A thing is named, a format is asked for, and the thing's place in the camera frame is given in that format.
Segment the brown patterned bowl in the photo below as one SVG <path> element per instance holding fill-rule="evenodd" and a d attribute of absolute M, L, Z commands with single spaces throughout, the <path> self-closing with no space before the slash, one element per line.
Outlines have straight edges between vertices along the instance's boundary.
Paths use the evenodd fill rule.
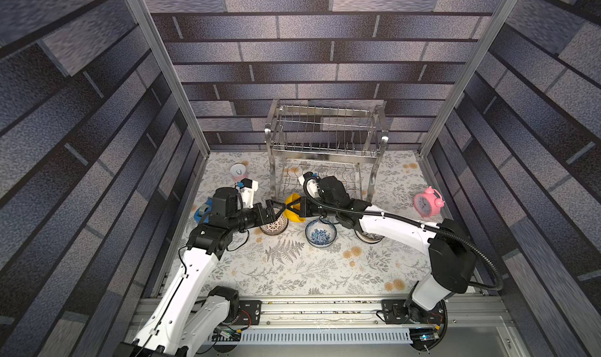
<path fill-rule="evenodd" d="M 283 233 L 289 225 L 289 220 L 286 216 L 281 215 L 277 221 L 266 224 L 260 227 L 262 233 L 269 236 L 276 236 Z"/>

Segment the yellow bowl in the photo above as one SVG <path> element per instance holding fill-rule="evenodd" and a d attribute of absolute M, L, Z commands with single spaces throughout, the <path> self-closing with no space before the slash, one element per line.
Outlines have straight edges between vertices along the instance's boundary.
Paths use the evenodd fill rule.
<path fill-rule="evenodd" d="M 294 201 L 298 201 L 301 198 L 300 194 L 292 193 L 286 200 L 286 210 L 284 216 L 291 222 L 304 222 L 305 218 L 299 216 L 301 210 L 301 204 L 297 203 L 293 205 Z"/>

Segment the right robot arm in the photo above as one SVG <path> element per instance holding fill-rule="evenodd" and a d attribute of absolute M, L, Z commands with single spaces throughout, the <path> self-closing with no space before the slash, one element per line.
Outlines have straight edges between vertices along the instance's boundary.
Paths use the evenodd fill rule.
<path fill-rule="evenodd" d="M 469 243 L 446 223 L 428 223 L 385 212 L 350 197 L 334 176 L 320 178 L 312 172 L 301 176 L 302 194 L 285 201 L 286 211 L 300 218 L 333 216 L 357 233 L 375 234 L 407 245 L 427 255 L 430 269 L 410 292 L 409 303 L 424 311 L 438 302 L 463 294 L 471 285 L 476 255 Z"/>

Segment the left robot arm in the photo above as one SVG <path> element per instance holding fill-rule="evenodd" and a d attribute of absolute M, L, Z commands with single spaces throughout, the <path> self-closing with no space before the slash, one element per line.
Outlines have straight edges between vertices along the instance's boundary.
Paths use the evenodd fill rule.
<path fill-rule="evenodd" d="M 283 214 L 283 203 L 253 199 L 254 190 L 248 188 L 215 191 L 210 211 L 178 249 L 175 279 L 133 341 L 120 343 L 115 356 L 193 356 L 220 324 L 237 316 L 239 295 L 233 289 L 216 289 L 200 310 L 193 307 L 233 234 L 271 224 Z"/>

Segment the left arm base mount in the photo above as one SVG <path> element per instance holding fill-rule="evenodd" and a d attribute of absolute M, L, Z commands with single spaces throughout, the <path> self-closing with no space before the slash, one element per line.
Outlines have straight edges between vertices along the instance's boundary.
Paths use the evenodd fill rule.
<path fill-rule="evenodd" d="M 230 327 L 257 326 L 261 321 L 261 308 L 262 301 L 260 300 L 241 300 L 236 318 L 226 322 L 225 325 Z"/>

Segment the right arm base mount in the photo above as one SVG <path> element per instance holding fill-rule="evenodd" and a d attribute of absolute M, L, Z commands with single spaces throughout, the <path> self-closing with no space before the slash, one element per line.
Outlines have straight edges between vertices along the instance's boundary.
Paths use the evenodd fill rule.
<path fill-rule="evenodd" d="M 446 307 L 438 302 L 432 310 L 424 310 L 405 299 L 385 299 L 381 301 L 380 315 L 386 324 L 432 324 L 441 326 L 446 321 Z"/>

